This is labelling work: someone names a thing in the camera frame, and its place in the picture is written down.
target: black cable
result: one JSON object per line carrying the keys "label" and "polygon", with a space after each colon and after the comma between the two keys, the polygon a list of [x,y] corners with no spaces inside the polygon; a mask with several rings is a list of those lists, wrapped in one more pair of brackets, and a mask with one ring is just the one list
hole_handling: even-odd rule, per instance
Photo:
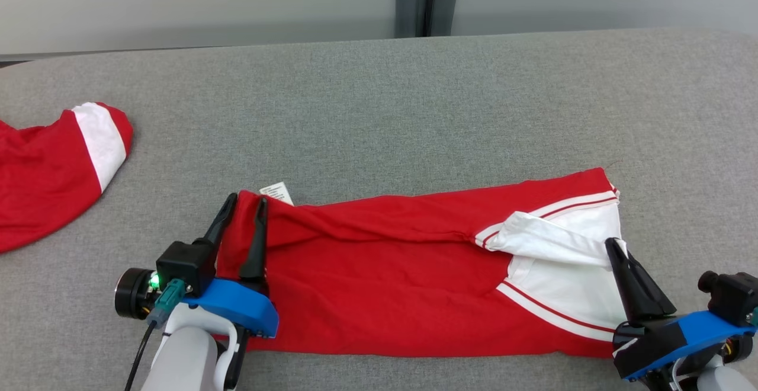
{"label": "black cable", "polygon": [[129,372],[129,379],[127,380],[127,386],[124,388],[124,391],[130,391],[130,389],[132,389],[132,383],[134,382],[135,375],[137,375],[137,368],[140,367],[140,360],[142,359],[144,348],[147,346],[147,340],[150,339],[150,334],[152,334],[156,325],[157,323],[155,323],[155,321],[151,321],[147,326],[147,331],[144,332],[143,340],[140,343],[140,349],[137,350],[137,356],[134,358],[134,363],[132,363],[132,371]]}

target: camera lens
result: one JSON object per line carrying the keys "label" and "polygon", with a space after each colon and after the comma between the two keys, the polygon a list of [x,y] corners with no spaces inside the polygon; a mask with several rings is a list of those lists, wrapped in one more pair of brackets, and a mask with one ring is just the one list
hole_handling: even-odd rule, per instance
{"label": "camera lens", "polygon": [[698,280],[698,289],[703,293],[710,293],[713,291],[713,286],[718,282],[718,274],[713,271],[706,271],[701,275]]}
{"label": "camera lens", "polygon": [[126,270],[116,285],[114,303],[120,316],[144,320],[149,310],[148,288],[153,270],[130,268]]}

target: white fabric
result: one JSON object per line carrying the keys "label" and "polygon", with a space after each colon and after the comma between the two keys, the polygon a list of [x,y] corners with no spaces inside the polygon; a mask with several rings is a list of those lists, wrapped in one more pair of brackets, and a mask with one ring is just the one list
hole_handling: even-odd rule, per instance
{"label": "white fabric", "polygon": [[564,331],[569,331],[575,335],[580,335],[590,339],[598,339],[601,341],[611,341],[614,338],[614,334],[612,332],[602,331],[601,329],[579,324],[576,321],[571,321],[564,318],[563,316],[558,315],[557,313],[547,310],[544,307],[541,307],[538,304],[530,301],[527,297],[523,296],[522,293],[514,290],[512,287],[504,283],[498,285],[497,290],[502,292],[505,296],[509,297],[515,303],[524,307],[529,312],[533,313],[533,315],[538,316],[553,326],[560,327]]}
{"label": "white fabric", "polygon": [[514,255],[498,291],[565,331],[610,341],[626,315],[604,242],[614,237],[624,250],[626,246],[618,199],[598,194],[588,198],[598,202],[560,202],[555,205],[563,209],[552,215],[555,205],[535,211],[549,219],[515,212],[487,240],[486,248]]}
{"label": "white fabric", "polygon": [[84,137],[89,158],[95,167],[100,192],[111,182],[116,170],[127,159],[127,150],[111,113],[105,107],[87,102],[72,108]]}
{"label": "white fabric", "polygon": [[487,249],[566,264],[607,269],[611,265],[603,242],[524,212],[509,216]]}

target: teal connector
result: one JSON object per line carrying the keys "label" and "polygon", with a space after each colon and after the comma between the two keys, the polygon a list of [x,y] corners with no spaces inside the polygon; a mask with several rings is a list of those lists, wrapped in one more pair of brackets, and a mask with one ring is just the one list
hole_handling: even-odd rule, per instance
{"label": "teal connector", "polygon": [[184,282],[178,278],[174,278],[168,283],[166,288],[163,289],[163,293],[160,294],[157,301],[155,301],[155,307],[152,308],[152,311],[150,311],[145,320],[148,324],[150,324],[151,321],[155,321],[156,329],[163,327],[163,324],[168,321],[168,316],[171,315],[171,311],[179,305],[179,302],[182,302],[184,294],[186,293]]}

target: gray tabletop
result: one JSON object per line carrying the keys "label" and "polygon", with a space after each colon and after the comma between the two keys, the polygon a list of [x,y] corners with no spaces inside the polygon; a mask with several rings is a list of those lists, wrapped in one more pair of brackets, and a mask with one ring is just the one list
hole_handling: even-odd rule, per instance
{"label": "gray tabletop", "polygon": [[[200,235],[229,192],[282,180],[296,204],[325,204],[603,166],[622,192],[630,249],[680,312],[703,309],[701,272],[758,273],[756,79],[755,38],[675,29],[107,53],[2,69],[8,124],[49,124],[102,101],[127,113],[135,137],[96,205],[0,256],[0,387],[122,389],[144,324],[114,313],[119,275]],[[756,366],[758,356],[739,369],[758,383]],[[609,360],[559,354],[251,353],[238,389],[369,388],[642,386],[623,384]]]}

